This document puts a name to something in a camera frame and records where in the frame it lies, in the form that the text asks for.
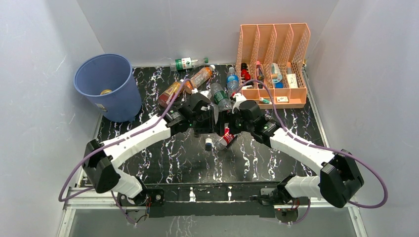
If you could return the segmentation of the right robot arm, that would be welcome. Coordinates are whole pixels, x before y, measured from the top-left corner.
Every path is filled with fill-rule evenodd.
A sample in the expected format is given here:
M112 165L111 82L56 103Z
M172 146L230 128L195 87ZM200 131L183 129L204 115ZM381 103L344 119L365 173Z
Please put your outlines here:
M288 135L279 121L268 119L253 100L235 102L230 132L248 132L254 140L278 150L308 166L315 176L290 175L263 201L292 204L297 198L321 198L334 207L344 207L364 185L364 179L350 153L327 151L295 135Z

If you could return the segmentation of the red label red cap bottle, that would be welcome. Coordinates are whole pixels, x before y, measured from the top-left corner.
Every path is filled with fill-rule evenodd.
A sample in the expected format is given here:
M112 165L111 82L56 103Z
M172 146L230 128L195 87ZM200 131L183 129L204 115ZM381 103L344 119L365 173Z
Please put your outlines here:
M231 144L231 142L237 137L237 134L230 133L230 129L227 127L224 130L224 135L217 138L214 147L217 150L224 150Z

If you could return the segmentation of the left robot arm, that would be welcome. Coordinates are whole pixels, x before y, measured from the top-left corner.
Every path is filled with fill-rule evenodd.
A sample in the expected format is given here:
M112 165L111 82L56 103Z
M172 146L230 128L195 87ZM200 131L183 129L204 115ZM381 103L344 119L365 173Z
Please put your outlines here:
M189 128L196 127L201 133L210 132L210 123L204 121L212 115L210 97L208 90L194 92L181 106L171 106L165 115L155 115L119 137L101 143L90 141L85 155L92 156L84 162L83 170L94 190L99 194L117 192L135 205L144 205L150 198L144 182L120 170L120 166L149 146Z

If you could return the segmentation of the yellow juice bottle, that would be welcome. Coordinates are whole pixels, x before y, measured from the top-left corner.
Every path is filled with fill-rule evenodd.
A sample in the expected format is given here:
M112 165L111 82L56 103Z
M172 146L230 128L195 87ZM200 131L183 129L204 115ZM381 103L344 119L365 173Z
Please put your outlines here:
M111 92L112 92L112 90L110 90L110 89L106 89L106 90L101 91L100 95L109 94L109 93L111 93Z

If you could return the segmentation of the clear unlabelled plastic bottle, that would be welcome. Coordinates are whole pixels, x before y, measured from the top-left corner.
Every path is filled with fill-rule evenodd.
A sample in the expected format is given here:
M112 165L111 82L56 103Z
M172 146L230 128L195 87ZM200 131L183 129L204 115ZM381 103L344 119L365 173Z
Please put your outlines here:
M206 138L205 139L205 150L206 151L212 151L213 148L213 141L211 138Z

